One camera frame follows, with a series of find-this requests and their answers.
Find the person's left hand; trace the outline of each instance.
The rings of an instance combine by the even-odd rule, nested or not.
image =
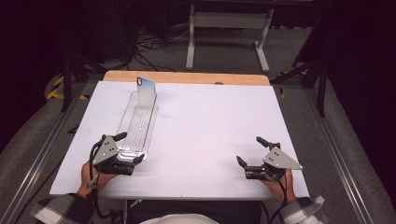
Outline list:
[[[92,175],[96,176],[98,171],[92,167]],[[107,183],[117,175],[104,175],[100,174],[98,179],[98,192],[102,191]],[[81,186],[77,191],[77,195],[87,199],[87,194],[91,193],[92,189],[88,189],[88,184],[91,182],[90,177],[90,163],[87,161],[81,167]]]

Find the black fabric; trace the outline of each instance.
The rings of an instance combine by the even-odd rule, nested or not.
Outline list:
[[[128,201],[128,224],[171,214],[200,214],[218,223],[260,224],[259,202],[234,201]]]

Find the desk leg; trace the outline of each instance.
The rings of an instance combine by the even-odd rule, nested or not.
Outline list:
[[[190,9],[190,43],[189,50],[187,52],[187,62],[186,69],[192,70],[194,64],[194,52],[195,52],[195,40],[194,40],[194,6],[191,6]]]
[[[262,66],[262,71],[264,73],[268,73],[270,68],[268,66],[268,62],[265,58],[264,51],[262,50],[262,46],[264,45],[265,37],[267,37],[268,29],[270,28],[271,19],[273,17],[274,10],[269,9],[267,13],[267,18],[265,19],[264,25],[262,26],[262,37],[260,41],[256,41],[255,48],[257,51],[257,56],[259,56],[260,65]]]

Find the gray floor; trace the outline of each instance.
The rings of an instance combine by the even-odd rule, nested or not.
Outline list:
[[[279,72],[291,70],[291,63],[310,32],[309,28],[280,28],[269,31],[264,52],[271,70],[266,75],[270,79]],[[233,36],[219,30],[200,32],[197,36],[192,72],[262,74],[256,52],[252,47],[256,35],[258,33],[249,30]],[[143,55],[157,66],[185,71],[188,46],[186,38],[187,35],[164,49],[150,50]],[[108,61],[106,66],[113,63],[116,62]],[[135,60],[130,63],[130,68],[146,70]],[[52,86],[53,80],[49,83],[48,89]],[[97,79],[90,79],[87,84],[74,83],[73,87],[75,90],[82,88],[84,94],[92,94],[96,82]],[[277,86],[275,90],[297,156],[300,163],[305,166],[303,173],[309,192],[311,195],[322,195],[326,199],[323,211],[332,223],[396,223],[396,215],[389,196],[365,156],[331,88],[331,83],[328,82],[326,91],[325,119],[318,119],[317,111],[313,109],[309,97],[315,94],[316,88],[302,90],[298,87],[286,86],[283,97]],[[22,189],[19,187],[26,183],[27,180],[24,180],[26,176],[38,176],[29,185],[32,187],[25,194],[29,195],[38,188],[66,153],[73,139],[73,134],[67,131],[78,126],[89,100],[76,100],[71,106],[72,110],[63,114],[60,113],[62,103],[63,101],[59,99],[48,99],[47,104],[25,123],[1,154],[1,216],[9,216],[13,211],[19,211],[7,210],[10,204],[16,201],[21,201],[20,206],[24,204],[24,200],[15,198],[15,195],[21,193]],[[53,127],[59,125],[61,121],[64,121],[64,125],[55,134]],[[334,140],[335,145],[331,144],[328,134],[323,134],[323,124],[329,128],[331,140]],[[53,142],[49,142],[48,137],[53,135],[56,138]],[[35,170],[35,175],[32,175],[30,168],[45,146],[50,146],[50,155],[43,161],[43,169]],[[346,169],[339,168],[340,160],[334,157],[335,147],[339,149],[341,163],[346,164]],[[54,177],[55,175],[52,175],[49,182],[35,196],[19,223],[35,223],[27,211],[38,200],[49,197]],[[123,204],[119,201],[102,199],[101,206],[106,211],[107,208],[121,209]],[[269,202],[268,206],[273,212],[278,204]],[[362,215],[364,211],[367,211],[368,216]],[[94,223],[109,223],[109,220],[96,218]]]

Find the dark background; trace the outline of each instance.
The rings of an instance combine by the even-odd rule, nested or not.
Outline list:
[[[64,41],[101,62],[128,54],[125,36],[135,35],[128,33],[131,29],[125,26],[125,18],[120,18],[120,9],[114,3],[69,0],[58,1],[71,35],[69,40],[61,39],[41,2],[8,0],[0,7],[0,152],[46,103],[44,89],[62,67]],[[396,36],[392,22],[396,18],[387,1],[344,1],[338,5],[344,9],[323,15],[299,60],[328,57],[329,79],[395,205],[392,171],[396,161],[396,100],[392,71]],[[189,8],[159,5],[155,10],[141,7],[137,11],[132,19],[164,37],[169,26],[187,22]],[[319,15],[315,11],[280,9],[272,25],[314,26]]]

